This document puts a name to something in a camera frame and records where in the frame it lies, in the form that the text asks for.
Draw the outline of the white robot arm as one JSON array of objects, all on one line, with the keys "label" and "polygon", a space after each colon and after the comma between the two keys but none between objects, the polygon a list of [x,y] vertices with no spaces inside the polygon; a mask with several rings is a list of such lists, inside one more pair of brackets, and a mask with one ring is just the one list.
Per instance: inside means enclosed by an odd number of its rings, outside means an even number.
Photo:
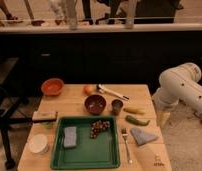
[{"label": "white robot arm", "polygon": [[184,63],[160,74],[160,86],[152,95],[159,127],[163,127],[180,100],[202,116],[201,77],[201,69],[194,63]]}]

